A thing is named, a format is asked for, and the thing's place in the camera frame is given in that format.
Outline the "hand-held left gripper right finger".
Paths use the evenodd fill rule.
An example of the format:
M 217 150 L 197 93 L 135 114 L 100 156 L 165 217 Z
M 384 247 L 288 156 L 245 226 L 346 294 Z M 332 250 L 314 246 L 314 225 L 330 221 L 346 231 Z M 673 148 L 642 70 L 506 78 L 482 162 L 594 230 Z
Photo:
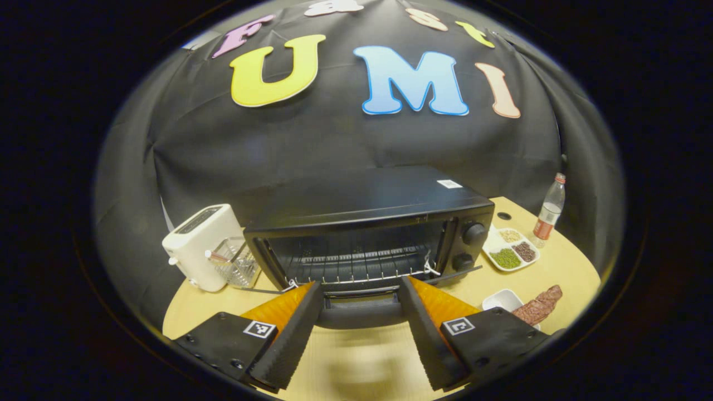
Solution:
M 399 302 L 433 390 L 504 376 L 550 341 L 502 307 L 482 311 L 412 277 L 401 277 Z

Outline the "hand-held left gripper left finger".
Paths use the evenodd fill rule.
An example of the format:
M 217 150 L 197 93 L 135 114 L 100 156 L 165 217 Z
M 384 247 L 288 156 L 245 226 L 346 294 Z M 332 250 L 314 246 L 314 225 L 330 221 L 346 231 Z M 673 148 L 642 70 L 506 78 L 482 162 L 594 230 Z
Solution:
M 321 283 L 309 282 L 241 315 L 217 312 L 174 342 L 243 385 L 285 390 L 323 304 Z

